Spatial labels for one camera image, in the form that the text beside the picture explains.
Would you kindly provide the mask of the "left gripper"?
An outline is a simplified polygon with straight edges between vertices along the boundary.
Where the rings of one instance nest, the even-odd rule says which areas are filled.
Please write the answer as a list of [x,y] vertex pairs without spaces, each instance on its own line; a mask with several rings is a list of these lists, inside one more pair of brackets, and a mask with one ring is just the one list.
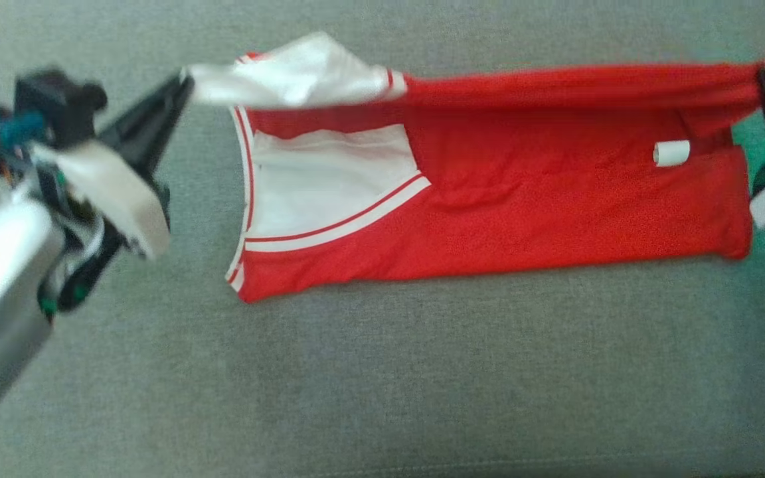
[[13,106],[0,105],[0,177],[48,209],[64,236],[41,281],[43,313],[82,305],[122,248],[147,260],[166,253],[169,193],[155,172],[193,88],[173,74],[98,131],[101,85],[57,68],[16,79]]

